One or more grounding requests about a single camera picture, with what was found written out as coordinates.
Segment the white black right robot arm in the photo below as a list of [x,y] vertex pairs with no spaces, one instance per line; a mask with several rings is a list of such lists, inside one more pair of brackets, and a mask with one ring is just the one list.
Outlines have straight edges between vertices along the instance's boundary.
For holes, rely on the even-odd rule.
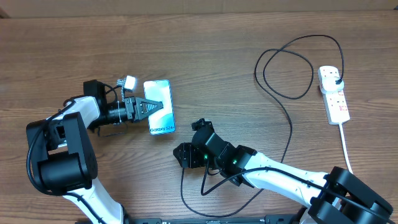
[[218,170],[223,182],[281,194],[304,207],[299,223],[391,223],[391,204],[344,168],[312,172],[276,162],[222,140],[203,118],[192,123],[192,129],[191,142],[173,150],[183,169]]

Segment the blue Samsung Galaxy phone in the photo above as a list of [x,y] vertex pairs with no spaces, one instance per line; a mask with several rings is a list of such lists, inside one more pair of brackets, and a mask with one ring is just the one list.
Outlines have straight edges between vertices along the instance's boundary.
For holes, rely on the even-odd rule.
[[144,82],[144,95],[147,100],[161,102],[159,108],[149,105],[155,112],[148,117],[151,135],[168,134],[175,131],[172,92],[169,80],[151,80]]

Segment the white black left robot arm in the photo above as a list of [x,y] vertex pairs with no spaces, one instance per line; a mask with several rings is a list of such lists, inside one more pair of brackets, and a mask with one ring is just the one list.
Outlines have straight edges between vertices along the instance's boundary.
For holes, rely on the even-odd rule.
[[139,122],[164,107],[135,96],[107,101],[116,89],[98,80],[83,84],[83,94],[66,100],[54,115],[29,123],[26,170],[41,193],[74,203],[92,223],[133,223],[125,208],[98,178],[98,163],[88,135],[101,126]]

